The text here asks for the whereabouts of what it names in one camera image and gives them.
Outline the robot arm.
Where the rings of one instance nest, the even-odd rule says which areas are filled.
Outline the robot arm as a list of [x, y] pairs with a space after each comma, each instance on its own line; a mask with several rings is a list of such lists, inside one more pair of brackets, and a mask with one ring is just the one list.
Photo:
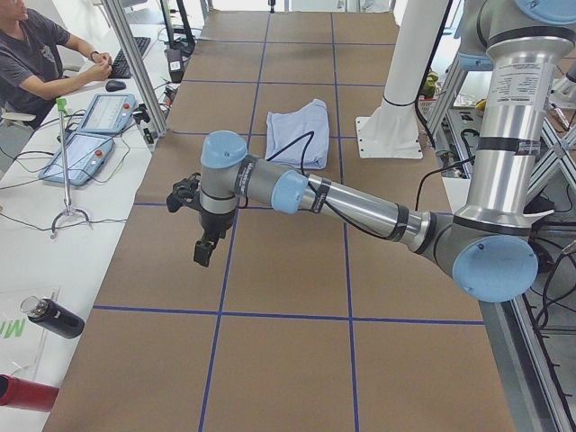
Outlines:
[[459, 23], [458, 62], [491, 73], [468, 180], [446, 179], [451, 213], [407, 207], [318, 176], [328, 160], [326, 108], [309, 103], [267, 119], [266, 153], [251, 155], [237, 133], [210, 133], [188, 204], [202, 237], [193, 259], [207, 266], [242, 199], [287, 214], [340, 218], [377, 239], [399, 242], [483, 302], [505, 302], [536, 279], [527, 238], [541, 212], [526, 213], [530, 176], [554, 71], [575, 46], [572, 1], [468, 1]]

